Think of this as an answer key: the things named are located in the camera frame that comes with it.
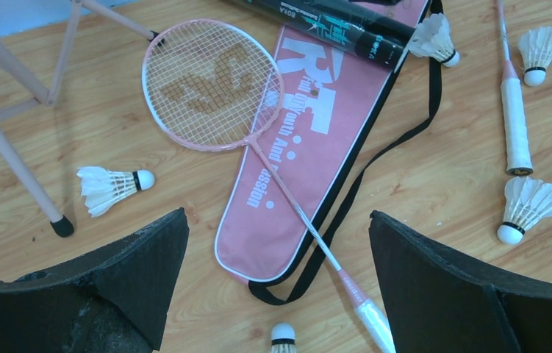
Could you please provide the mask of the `pink racket cover bag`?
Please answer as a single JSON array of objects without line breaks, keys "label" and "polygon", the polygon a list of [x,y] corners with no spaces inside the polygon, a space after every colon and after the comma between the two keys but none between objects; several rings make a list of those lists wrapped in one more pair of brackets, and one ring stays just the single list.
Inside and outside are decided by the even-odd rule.
[{"label": "pink racket cover bag", "polygon": [[[279,117],[258,140],[315,227],[334,207],[397,73],[281,26]],[[215,258],[258,300],[301,298],[325,257],[258,156],[246,149],[215,236]]]}]

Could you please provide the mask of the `pink badminton racket right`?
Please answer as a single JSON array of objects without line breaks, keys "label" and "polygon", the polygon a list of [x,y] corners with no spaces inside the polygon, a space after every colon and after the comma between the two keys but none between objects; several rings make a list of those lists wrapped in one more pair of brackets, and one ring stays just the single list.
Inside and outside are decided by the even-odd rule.
[{"label": "pink badminton racket right", "polygon": [[498,23],[503,49],[501,102],[506,141],[506,173],[524,177],[534,172],[529,150],[526,114],[520,79],[512,64],[503,1],[497,0]]}]

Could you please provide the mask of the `pink badminton racket left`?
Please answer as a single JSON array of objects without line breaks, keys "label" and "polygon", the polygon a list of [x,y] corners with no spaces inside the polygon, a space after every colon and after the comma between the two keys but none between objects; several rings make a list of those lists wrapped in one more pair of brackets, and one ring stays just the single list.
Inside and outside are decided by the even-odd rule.
[{"label": "pink badminton racket left", "polygon": [[247,32],[198,18],[155,33],[142,66],[143,94],[158,126],[196,151],[251,148],[340,278],[355,313],[383,352],[395,343],[386,315],[340,265],[291,194],[259,137],[278,118],[284,81],[272,55]]}]

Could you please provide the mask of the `white shuttlecock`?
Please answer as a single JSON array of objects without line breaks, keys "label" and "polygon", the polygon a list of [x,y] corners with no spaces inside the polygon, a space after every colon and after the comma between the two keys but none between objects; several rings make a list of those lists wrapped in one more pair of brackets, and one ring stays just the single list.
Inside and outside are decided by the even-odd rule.
[{"label": "white shuttlecock", "polygon": [[285,322],[277,323],[271,330],[270,353],[297,353],[295,330]]},{"label": "white shuttlecock", "polygon": [[452,68],[460,54],[451,39],[451,25],[444,13],[432,13],[416,25],[406,49],[416,57],[428,57]]},{"label": "white shuttlecock", "polygon": [[80,195],[92,218],[105,214],[118,202],[154,186],[155,175],[148,170],[112,171],[101,166],[80,167]]},{"label": "white shuttlecock", "polygon": [[521,35],[518,49],[523,59],[523,81],[530,87],[541,85],[552,63],[552,26],[540,26]]},{"label": "white shuttlecock", "polygon": [[542,219],[552,217],[552,183],[529,176],[515,176],[505,185],[506,204],[498,239],[517,245]]}]

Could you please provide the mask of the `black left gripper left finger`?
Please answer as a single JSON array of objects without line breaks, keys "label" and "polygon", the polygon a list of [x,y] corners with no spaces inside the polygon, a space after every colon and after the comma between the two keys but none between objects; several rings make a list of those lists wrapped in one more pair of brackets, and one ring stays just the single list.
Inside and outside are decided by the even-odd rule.
[{"label": "black left gripper left finger", "polygon": [[160,349],[188,238],[179,208],[72,260],[0,281],[0,352]]}]

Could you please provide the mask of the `pink music stand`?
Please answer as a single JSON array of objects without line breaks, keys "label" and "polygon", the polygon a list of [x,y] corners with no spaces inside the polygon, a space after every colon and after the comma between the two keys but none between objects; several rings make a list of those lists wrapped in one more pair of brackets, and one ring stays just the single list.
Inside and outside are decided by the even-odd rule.
[{"label": "pink music stand", "polygon": [[[24,113],[37,106],[51,107],[56,103],[62,80],[71,55],[77,28],[82,17],[82,9],[101,15],[127,29],[139,34],[150,42],[154,42],[159,35],[154,30],[128,19],[127,17],[91,0],[75,0],[71,2],[71,13],[64,31],[59,57],[54,69],[54,76],[50,87],[46,87],[1,41],[0,41],[0,69],[7,72],[16,82],[26,88],[32,97],[17,104],[0,110],[0,122]],[[51,200],[37,178],[22,160],[11,142],[0,129],[0,155],[12,169],[21,184],[29,191],[39,208],[49,219],[55,234],[61,238],[71,236],[74,231],[72,222],[60,212]]]}]

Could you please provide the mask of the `black shuttlecock tube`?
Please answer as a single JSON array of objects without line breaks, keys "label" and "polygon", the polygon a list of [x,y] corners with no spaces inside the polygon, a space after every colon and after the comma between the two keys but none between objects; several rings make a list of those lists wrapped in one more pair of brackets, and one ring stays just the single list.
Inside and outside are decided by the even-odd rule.
[{"label": "black shuttlecock tube", "polygon": [[349,1],[230,1],[321,42],[397,71],[415,28]]}]

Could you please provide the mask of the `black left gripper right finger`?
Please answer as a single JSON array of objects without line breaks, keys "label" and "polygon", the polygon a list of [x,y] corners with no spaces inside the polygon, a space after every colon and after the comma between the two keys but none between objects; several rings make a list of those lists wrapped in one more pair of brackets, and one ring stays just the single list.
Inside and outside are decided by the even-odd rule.
[{"label": "black left gripper right finger", "polygon": [[398,352],[552,352],[552,283],[485,263],[380,211],[368,232]]}]

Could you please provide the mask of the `pink badminton racket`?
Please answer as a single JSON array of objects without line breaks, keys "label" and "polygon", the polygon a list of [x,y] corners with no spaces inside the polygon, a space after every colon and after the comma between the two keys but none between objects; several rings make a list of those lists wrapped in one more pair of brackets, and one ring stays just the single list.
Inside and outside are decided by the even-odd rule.
[{"label": "pink badminton racket", "polygon": [[524,177],[534,172],[529,150],[526,114],[520,79],[512,64],[503,1],[497,0],[498,23],[503,49],[501,102],[506,141],[506,173]]},{"label": "pink badminton racket", "polygon": [[340,265],[291,194],[259,137],[278,118],[284,81],[272,55],[247,32],[198,18],[155,33],[142,66],[143,94],[158,126],[196,151],[251,148],[340,278],[355,313],[383,352],[395,343],[386,315]]}]

